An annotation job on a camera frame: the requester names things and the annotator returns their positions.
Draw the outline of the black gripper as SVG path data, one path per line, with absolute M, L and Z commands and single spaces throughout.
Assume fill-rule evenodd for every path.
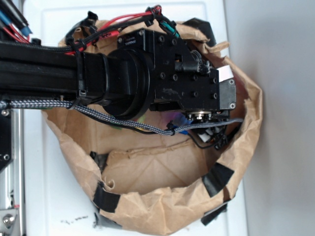
M 181 112 L 190 120 L 227 120 L 236 106 L 233 79 L 220 81 L 191 40 L 156 31 L 147 34 L 152 53 L 154 93 L 150 111 Z

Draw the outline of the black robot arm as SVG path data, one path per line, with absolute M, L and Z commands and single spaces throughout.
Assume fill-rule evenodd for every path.
M 236 85 L 220 81 L 219 71 L 183 39 L 140 29 L 119 37 L 108 55 L 2 42 L 0 98 L 97 104 L 122 120 L 149 110 L 211 119 L 236 107 Z

